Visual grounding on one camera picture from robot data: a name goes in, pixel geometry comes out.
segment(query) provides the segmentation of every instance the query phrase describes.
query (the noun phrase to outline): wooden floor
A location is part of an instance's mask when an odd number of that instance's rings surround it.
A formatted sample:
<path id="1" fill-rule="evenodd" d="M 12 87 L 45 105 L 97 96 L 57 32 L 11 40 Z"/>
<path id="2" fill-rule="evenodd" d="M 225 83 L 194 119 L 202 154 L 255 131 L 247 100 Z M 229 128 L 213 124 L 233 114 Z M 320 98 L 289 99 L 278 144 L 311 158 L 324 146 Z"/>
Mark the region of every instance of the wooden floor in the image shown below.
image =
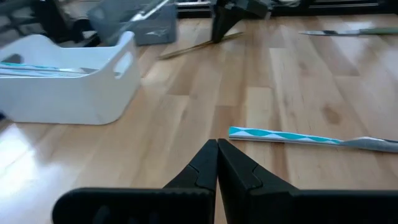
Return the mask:
<path id="1" fill-rule="evenodd" d="M 244 21 L 238 39 L 157 62 L 159 54 L 208 40 L 209 19 L 181 21 L 176 44 L 137 51 L 142 87 L 119 121 L 2 123 L 0 220 L 51 223 L 56 199 L 76 187 L 162 187 L 232 125 L 398 139 L 398 36 L 299 34 L 397 24 L 395 15 Z M 233 144 L 300 188 L 398 189 L 398 154 Z M 216 222 L 225 223 L 219 192 L 217 200 Z"/>

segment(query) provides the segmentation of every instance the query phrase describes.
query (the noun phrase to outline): white storage basket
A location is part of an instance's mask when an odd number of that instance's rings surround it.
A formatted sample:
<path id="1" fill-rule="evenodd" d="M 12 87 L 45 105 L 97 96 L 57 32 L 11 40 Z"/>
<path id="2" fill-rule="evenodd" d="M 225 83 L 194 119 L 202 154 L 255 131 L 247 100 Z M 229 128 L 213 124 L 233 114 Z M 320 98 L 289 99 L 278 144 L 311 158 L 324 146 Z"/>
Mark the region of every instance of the white storage basket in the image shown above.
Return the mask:
<path id="1" fill-rule="evenodd" d="M 0 76 L 0 112 L 15 122 L 107 124 L 117 120 L 139 87 L 141 76 L 134 34 L 114 47 L 61 48 L 42 35 L 19 39 L 0 51 L 0 61 L 18 55 L 21 63 L 88 68 L 79 77 Z"/>

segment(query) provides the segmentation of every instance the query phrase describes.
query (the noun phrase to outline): wooden stick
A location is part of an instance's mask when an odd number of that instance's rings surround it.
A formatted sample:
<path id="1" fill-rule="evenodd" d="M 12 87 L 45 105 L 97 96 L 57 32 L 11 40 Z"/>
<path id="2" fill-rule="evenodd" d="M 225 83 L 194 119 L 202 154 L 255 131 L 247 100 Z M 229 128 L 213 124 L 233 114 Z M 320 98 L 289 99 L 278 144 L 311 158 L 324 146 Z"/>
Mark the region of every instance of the wooden stick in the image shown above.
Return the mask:
<path id="1" fill-rule="evenodd" d="M 239 36 L 242 35 L 242 34 L 243 34 L 243 32 L 237 32 L 237 33 L 235 33 L 235 34 L 226 35 L 226 36 L 223 37 L 223 39 L 222 39 L 221 41 L 231 40 L 231 39 L 233 39 L 233 38 L 239 37 Z M 206 41 L 206 42 L 204 42 L 204 43 L 195 45 L 195 46 L 193 46 L 193 47 L 189 47 L 189 48 L 187 48 L 187 49 L 176 50 L 176 51 L 171 52 L 171 53 L 168 53 L 168 54 L 160 55 L 160 56 L 158 57 L 158 59 L 159 59 L 159 60 L 170 59 L 170 58 L 173 58 L 173 57 L 177 57 L 177 56 L 179 56 L 179 55 L 181 55 L 181 54 L 184 54 L 184 53 L 187 53 L 187 52 L 191 52 L 192 50 L 196 50 L 196 49 L 200 49 L 200 48 L 202 48 L 202 47 L 206 47 L 206 46 L 211 45 L 211 44 L 214 44 L 214 43 L 213 43 L 212 40 L 209 40 L 209 41 Z"/>

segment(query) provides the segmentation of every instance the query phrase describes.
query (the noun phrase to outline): knife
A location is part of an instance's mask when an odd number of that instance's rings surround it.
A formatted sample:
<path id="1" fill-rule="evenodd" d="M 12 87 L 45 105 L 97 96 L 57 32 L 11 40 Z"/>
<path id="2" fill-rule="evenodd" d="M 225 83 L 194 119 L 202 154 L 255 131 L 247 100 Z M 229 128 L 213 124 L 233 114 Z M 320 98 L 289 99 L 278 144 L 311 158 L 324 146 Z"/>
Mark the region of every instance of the knife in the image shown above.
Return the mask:
<path id="1" fill-rule="evenodd" d="M 387 34 L 398 34 L 398 28 L 386 27 L 386 28 L 369 28 L 369 29 L 357 29 L 357 30 L 308 30 L 302 31 L 301 34 L 307 35 L 387 35 Z"/>
<path id="2" fill-rule="evenodd" d="M 356 147 L 379 152 L 398 153 L 398 141 L 378 139 L 372 137 L 359 137 L 347 141 L 308 134 L 288 133 L 284 131 L 271 131 L 257 128 L 229 127 L 230 140 L 269 141 L 301 144 L 318 144 L 324 146 Z"/>

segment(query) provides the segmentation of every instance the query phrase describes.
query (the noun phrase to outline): gray plastic bin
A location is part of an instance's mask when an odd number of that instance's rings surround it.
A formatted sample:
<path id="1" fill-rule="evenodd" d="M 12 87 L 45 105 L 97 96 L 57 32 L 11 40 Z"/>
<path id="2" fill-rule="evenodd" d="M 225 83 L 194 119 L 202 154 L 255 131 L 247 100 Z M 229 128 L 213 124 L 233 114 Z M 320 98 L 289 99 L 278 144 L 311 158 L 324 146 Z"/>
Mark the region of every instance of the gray plastic bin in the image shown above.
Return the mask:
<path id="1" fill-rule="evenodd" d="M 91 25 L 108 45 L 115 45 L 126 25 L 135 34 L 136 45 L 164 44 L 177 39 L 177 5 L 174 0 L 142 21 L 129 21 L 149 1 L 104 0 L 87 12 Z"/>

